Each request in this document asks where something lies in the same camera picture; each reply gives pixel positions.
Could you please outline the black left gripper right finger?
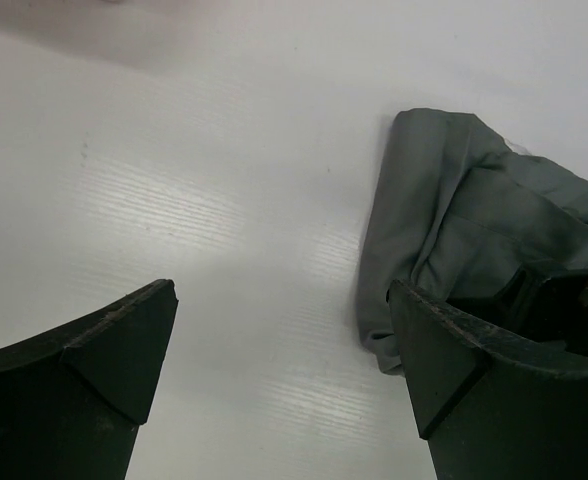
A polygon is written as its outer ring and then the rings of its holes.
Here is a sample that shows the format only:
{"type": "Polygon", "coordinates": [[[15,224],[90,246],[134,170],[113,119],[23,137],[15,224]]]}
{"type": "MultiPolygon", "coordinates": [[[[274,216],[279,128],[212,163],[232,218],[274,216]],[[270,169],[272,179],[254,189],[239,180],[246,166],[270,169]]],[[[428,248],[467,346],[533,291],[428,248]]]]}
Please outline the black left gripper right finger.
{"type": "Polygon", "coordinates": [[[388,305],[440,479],[588,479],[588,358],[395,281],[388,305]]]}

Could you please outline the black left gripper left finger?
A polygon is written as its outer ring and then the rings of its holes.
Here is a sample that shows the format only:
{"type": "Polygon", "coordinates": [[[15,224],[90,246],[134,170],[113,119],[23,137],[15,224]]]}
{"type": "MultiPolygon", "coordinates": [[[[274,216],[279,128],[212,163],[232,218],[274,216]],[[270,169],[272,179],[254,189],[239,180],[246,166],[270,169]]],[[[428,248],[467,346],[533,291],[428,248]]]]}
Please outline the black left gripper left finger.
{"type": "Polygon", "coordinates": [[[156,280],[0,349],[0,479],[123,479],[178,307],[156,280]]]}

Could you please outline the grey pleated skirt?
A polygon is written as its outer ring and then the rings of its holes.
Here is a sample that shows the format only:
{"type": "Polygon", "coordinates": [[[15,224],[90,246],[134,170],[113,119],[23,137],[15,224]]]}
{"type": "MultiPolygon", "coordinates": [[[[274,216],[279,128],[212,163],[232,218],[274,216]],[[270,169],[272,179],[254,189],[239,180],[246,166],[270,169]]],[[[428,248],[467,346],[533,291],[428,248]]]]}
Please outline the grey pleated skirt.
{"type": "Polygon", "coordinates": [[[497,293],[547,260],[588,268],[588,180],[515,150],[477,116],[394,119],[360,257],[356,321],[381,372],[402,372],[386,302],[396,280],[440,300],[497,293]]]}

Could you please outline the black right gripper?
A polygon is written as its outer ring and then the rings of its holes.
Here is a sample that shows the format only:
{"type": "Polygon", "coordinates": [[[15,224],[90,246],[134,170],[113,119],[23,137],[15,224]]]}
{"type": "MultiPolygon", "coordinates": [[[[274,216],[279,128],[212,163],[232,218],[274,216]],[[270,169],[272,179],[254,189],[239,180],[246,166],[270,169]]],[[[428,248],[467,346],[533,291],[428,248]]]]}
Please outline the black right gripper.
{"type": "Polygon", "coordinates": [[[448,303],[521,337],[588,357],[588,269],[521,267],[490,297],[448,303]]]}

